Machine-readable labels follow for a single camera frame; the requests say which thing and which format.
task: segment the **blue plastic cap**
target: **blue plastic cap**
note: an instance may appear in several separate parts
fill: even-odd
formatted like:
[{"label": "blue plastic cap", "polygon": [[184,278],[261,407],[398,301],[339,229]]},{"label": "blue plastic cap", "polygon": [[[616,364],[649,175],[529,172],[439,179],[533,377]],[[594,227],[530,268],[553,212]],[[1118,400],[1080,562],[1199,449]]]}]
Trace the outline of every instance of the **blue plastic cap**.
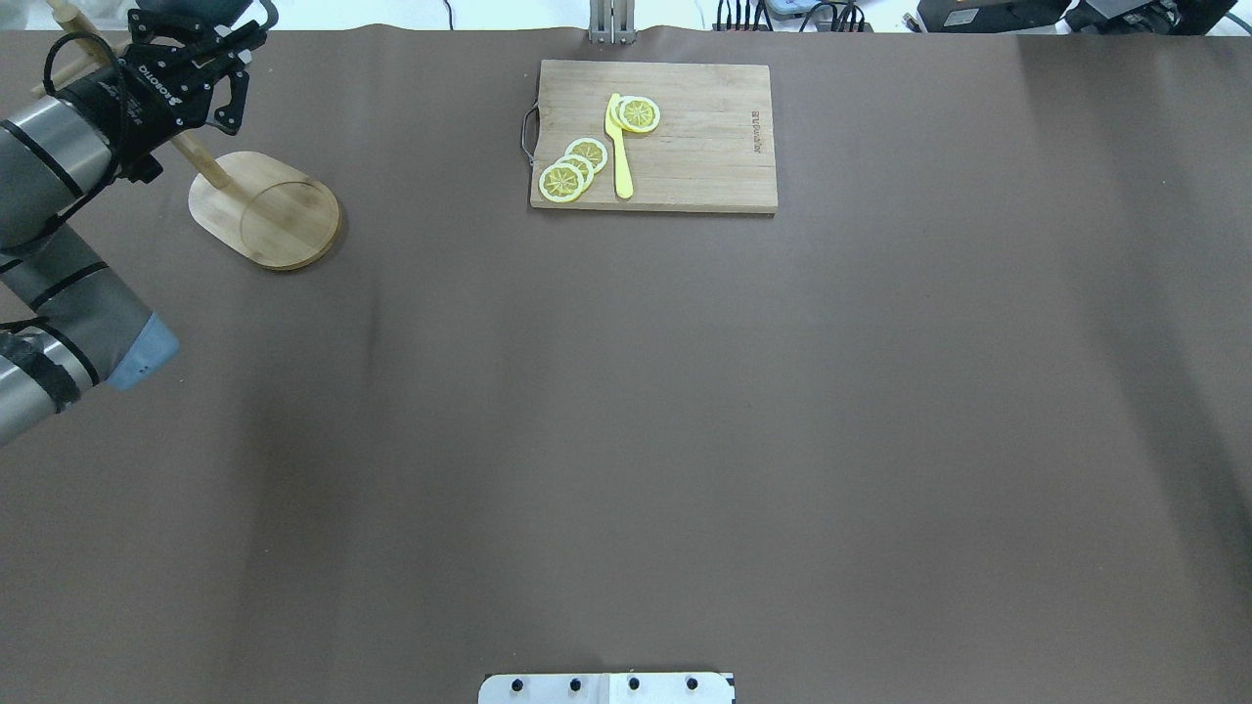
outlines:
[{"label": "blue plastic cap", "polygon": [[118,368],[113,370],[109,386],[126,391],[162,368],[174,355],[178,355],[178,338],[165,323],[160,322],[156,313],[153,313],[126,351],[126,356],[118,363]]}]

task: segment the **yellow knife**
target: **yellow knife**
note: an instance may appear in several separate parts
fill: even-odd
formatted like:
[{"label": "yellow knife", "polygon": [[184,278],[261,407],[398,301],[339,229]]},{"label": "yellow knife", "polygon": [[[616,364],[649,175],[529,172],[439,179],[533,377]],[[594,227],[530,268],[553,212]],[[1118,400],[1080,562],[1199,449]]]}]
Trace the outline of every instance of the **yellow knife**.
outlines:
[{"label": "yellow knife", "polygon": [[613,185],[617,197],[629,199],[635,195],[635,182],[630,178],[630,164],[626,163],[626,143],[622,140],[622,128],[613,122],[613,108],[617,106],[620,93],[613,93],[605,108],[605,134],[613,140]]}]

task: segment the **lemon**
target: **lemon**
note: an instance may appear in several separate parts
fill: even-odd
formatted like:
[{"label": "lemon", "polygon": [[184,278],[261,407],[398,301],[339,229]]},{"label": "lemon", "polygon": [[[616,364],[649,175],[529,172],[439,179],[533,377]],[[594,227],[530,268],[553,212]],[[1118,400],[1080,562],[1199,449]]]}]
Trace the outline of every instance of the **lemon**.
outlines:
[{"label": "lemon", "polygon": [[568,162],[557,162],[540,174],[540,193],[553,203],[573,200],[586,185],[582,172]]},{"label": "lemon", "polygon": [[566,154],[577,154],[591,162],[592,170],[600,173],[608,163],[608,149],[605,147],[603,142],[591,137],[583,137],[582,139],[575,139],[565,148]]},{"label": "lemon", "polygon": [[596,165],[591,163],[591,159],[581,154],[566,154],[556,160],[560,163],[573,164],[578,173],[582,174],[582,189],[586,190],[591,185],[591,180],[596,178]]},{"label": "lemon", "polygon": [[661,124],[661,108],[651,98],[622,95],[617,99],[617,124],[634,133],[649,133]]}]

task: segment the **white background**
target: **white background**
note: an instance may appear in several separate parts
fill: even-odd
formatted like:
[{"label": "white background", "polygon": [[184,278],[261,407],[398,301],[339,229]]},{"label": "white background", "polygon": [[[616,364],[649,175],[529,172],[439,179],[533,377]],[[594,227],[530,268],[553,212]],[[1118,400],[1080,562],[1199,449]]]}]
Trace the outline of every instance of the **white background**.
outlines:
[{"label": "white background", "polygon": [[[449,0],[457,29],[538,29],[550,26],[586,28],[588,0]],[[351,29],[367,24],[389,24],[408,29],[447,30],[448,19],[442,0],[275,0],[282,21],[278,29]],[[908,31],[904,13],[916,16],[916,0],[860,0],[874,31]],[[25,5],[29,29],[56,29],[43,0],[0,0],[0,8]],[[121,13],[134,0],[79,0],[78,5],[96,19],[101,28],[120,29]],[[636,0],[637,29],[672,25],[710,29],[716,21],[717,0]],[[1252,0],[1236,5],[1234,13],[1252,20]],[[260,18],[253,10],[248,16]],[[795,30],[799,21],[776,21],[776,29]],[[1058,30],[1045,30],[1053,33]],[[1222,20],[1212,35],[1247,33]]]}]

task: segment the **wooden cutting board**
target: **wooden cutting board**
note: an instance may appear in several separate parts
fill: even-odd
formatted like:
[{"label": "wooden cutting board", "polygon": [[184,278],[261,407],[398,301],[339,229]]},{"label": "wooden cutting board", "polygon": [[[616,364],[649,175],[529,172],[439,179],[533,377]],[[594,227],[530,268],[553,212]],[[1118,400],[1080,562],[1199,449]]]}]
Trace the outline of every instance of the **wooden cutting board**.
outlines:
[{"label": "wooden cutting board", "polygon": [[[613,190],[613,143],[605,106],[613,93],[645,95],[661,108],[650,134],[626,134],[635,179],[629,200]],[[769,66],[561,61],[540,68],[538,144],[531,205],[585,210],[776,213],[774,109]],[[538,175],[580,137],[608,148],[608,164],[572,203],[552,203]]]}]

